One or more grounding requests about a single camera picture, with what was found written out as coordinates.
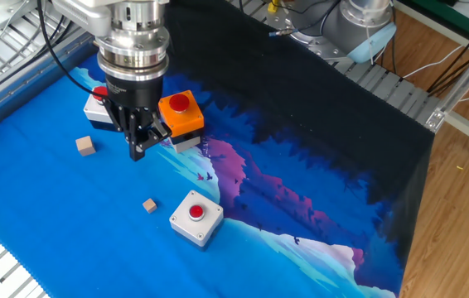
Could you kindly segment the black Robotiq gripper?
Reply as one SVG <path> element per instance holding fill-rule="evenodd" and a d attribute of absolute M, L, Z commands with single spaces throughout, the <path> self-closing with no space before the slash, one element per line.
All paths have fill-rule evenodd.
<path fill-rule="evenodd" d="M 146 150 L 172 135 L 172 130 L 161 120 L 158 102 L 162 97 L 163 77 L 145 81 L 129 81 L 105 75 L 109 97 L 103 97 L 103 105 L 118 132 L 128 142 L 133 161 L 144 157 Z M 139 128 L 133 109 L 147 109 L 141 114 Z"/>

